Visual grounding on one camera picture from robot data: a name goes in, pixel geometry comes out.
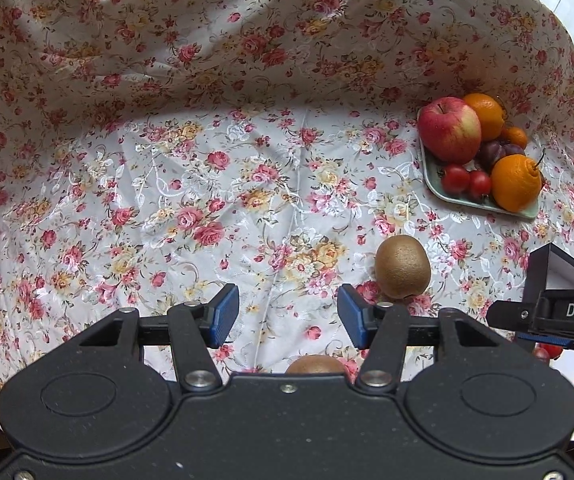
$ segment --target plate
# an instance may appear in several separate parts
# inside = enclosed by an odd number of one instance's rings
[[[467,198],[460,198],[449,196],[442,189],[442,184],[440,183],[440,177],[438,176],[438,170],[440,165],[436,161],[436,158],[429,152],[424,150],[424,146],[420,139],[418,139],[420,144],[420,154],[422,156],[422,172],[424,173],[424,181],[427,186],[432,191],[432,193],[438,198],[444,200],[445,202],[451,202],[452,204],[465,205],[468,207],[475,207],[476,209],[483,209],[485,211],[492,211],[494,213],[501,213],[505,215],[517,216],[519,218],[524,218],[526,220],[533,220],[540,211],[538,206],[538,199],[535,199],[528,207],[519,211],[517,213],[512,213],[506,209],[498,207],[496,202],[491,198],[485,198],[482,202],[474,202]]]

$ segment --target floral fabric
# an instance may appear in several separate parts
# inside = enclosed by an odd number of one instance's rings
[[[533,222],[422,181],[417,109],[470,91],[545,149]],[[226,282],[225,377],[322,352],[355,376],[336,289],[375,301],[399,233],[432,263],[422,316],[483,319],[521,297],[529,251],[574,256],[574,47],[537,0],[0,0],[0,388],[120,306]],[[168,349],[145,360],[174,376]]]

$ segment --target apple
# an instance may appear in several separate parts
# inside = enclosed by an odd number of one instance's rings
[[[423,106],[418,114],[418,134],[427,150],[451,164],[467,164],[482,140],[478,115],[457,97],[441,97]]]

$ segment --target plate of fruit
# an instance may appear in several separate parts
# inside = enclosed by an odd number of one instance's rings
[[[424,180],[446,202],[534,219],[544,185],[529,138],[486,94],[443,97],[418,112]]]

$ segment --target kiwi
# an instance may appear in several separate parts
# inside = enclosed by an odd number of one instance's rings
[[[432,267],[422,244],[407,235],[387,238],[376,252],[376,281],[393,300],[422,294],[432,279]]]
[[[289,365],[288,374],[343,374],[344,365],[329,355],[303,355]]]

